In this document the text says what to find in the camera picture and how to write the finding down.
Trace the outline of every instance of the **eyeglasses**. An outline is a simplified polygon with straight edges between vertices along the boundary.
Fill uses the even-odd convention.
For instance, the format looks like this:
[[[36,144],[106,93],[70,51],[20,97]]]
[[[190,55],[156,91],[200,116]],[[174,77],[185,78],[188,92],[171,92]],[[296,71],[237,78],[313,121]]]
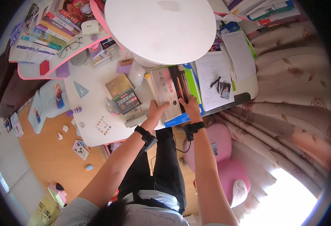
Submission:
[[[66,54],[67,54],[67,48],[70,48],[70,49],[72,49],[72,50],[75,50],[75,49],[77,49],[79,46],[80,46],[80,44],[82,44],[82,42],[80,42],[80,39],[81,39],[82,37],[80,37],[80,38],[73,38],[73,39],[71,39],[70,40],[70,44],[68,44],[67,46],[65,46],[65,47],[62,47],[61,48],[61,50],[59,50],[58,52],[57,52],[57,55],[59,56],[59,58],[64,58],[65,56],[66,56]]]

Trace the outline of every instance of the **purple bottle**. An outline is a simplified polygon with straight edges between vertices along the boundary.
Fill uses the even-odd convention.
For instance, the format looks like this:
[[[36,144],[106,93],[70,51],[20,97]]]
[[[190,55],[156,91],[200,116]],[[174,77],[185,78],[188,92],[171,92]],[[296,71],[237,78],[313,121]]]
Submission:
[[[81,107],[77,107],[77,108],[75,108],[75,109],[68,110],[68,111],[66,112],[66,115],[67,115],[68,117],[70,117],[71,115],[73,115],[73,114],[75,114],[75,113],[79,113],[80,111],[82,111],[82,108],[81,108]]]

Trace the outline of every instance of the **white t-shirt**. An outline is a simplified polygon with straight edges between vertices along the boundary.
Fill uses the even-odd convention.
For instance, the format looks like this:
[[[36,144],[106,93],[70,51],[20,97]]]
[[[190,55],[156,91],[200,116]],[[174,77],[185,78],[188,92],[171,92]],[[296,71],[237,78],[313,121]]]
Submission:
[[[176,197],[155,190],[140,190],[138,195],[142,199],[155,199],[166,206],[179,210]],[[124,197],[126,202],[133,201],[133,194]],[[124,226],[189,226],[187,221],[176,211],[160,207],[151,207],[140,204],[129,204],[127,220]],[[75,198],[71,201],[56,219],[55,226],[80,226],[86,225],[90,219],[99,211],[91,201],[84,198]],[[225,224],[206,224],[206,226],[227,226]]]

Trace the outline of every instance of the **person's hand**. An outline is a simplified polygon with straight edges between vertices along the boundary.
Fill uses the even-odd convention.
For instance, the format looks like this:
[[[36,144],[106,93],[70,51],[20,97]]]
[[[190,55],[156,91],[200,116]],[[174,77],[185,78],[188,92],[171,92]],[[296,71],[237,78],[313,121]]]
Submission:
[[[191,123],[197,123],[203,121],[202,117],[200,116],[199,105],[197,102],[197,97],[190,96],[188,103],[186,103],[182,98],[178,99],[179,103],[183,105],[184,110],[186,111],[187,115],[190,118]]]
[[[166,102],[165,104],[158,106],[155,100],[151,100],[149,106],[149,117],[141,124],[141,127],[151,133],[158,125],[159,119],[162,117],[165,109],[169,107],[169,105],[170,103]]]

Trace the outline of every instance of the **desk shelf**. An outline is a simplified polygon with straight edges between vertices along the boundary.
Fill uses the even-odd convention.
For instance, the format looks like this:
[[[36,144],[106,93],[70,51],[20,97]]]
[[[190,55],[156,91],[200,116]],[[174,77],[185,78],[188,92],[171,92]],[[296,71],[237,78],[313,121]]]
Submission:
[[[57,55],[51,57],[49,60],[50,70],[45,75],[40,75],[40,65],[39,64],[26,64],[18,63],[17,72],[21,79],[23,80],[35,80],[35,79],[65,79],[56,77],[55,70],[61,66],[63,63],[71,59],[76,54],[86,50],[95,43],[98,43],[102,40],[110,38],[108,26],[106,25],[104,14],[100,11],[94,0],[90,0],[90,7],[93,11],[93,14],[96,20],[104,27],[106,32],[98,34],[98,39],[96,41],[91,40],[91,35],[83,35],[82,33],[78,34],[75,37],[82,37],[82,44],[76,50],[68,48],[67,54],[64,58],[60,59]]]

